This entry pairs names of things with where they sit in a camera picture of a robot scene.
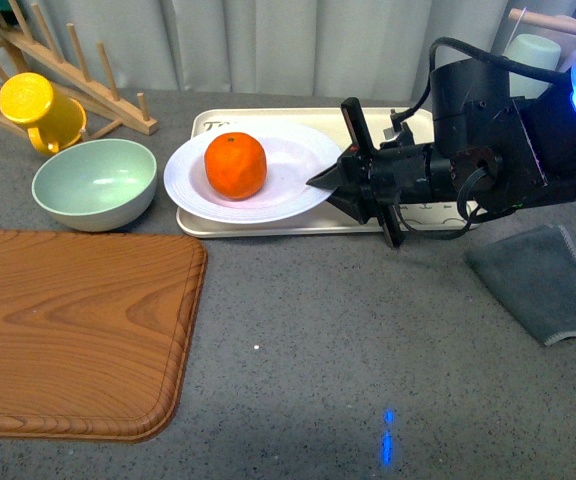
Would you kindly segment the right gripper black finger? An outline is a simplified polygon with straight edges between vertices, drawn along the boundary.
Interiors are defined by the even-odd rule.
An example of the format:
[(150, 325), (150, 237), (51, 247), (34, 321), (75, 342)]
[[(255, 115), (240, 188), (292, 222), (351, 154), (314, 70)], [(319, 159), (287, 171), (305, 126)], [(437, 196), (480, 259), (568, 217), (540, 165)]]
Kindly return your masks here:
[(366, 224), (374, 217), (371, 205), (359, 193), (334, 191), (328, 197), (327, 202), (359, 224)]
[(306, 184), (324, 190), (359, 191), (367, 177), (368, 156), (348, 149), (332, 166), (311, 177)]

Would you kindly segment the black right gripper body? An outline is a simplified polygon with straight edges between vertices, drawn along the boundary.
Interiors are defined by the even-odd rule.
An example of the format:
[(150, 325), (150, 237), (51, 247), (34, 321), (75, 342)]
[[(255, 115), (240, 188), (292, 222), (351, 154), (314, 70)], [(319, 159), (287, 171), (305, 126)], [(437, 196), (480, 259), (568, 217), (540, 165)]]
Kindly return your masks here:
[(453, 202), (465, 224), (454, 232), (429, 232), (429, 237), (453, 239), (464, 235), (471, 226), (503, 216), (481, 204), (471, 209), (468, 203), (477, 194), (492, 189), (502, 172), (502, 160), (489, 147), (472, 147), (444, 157), (434, 143), (416, 144), (407, 124), (396, 115), (396, 137), (377, 148), (368, 132), (363, 109), (351, 97), (341, 104), (341, 112), (351, 138), (346, 149), (368, 156), (368, 177), (359, 193), (373, 210), (389, 246), (400, 246), (406, 232), (418, 230), (405, 219), (402, 207), (408, 204)]

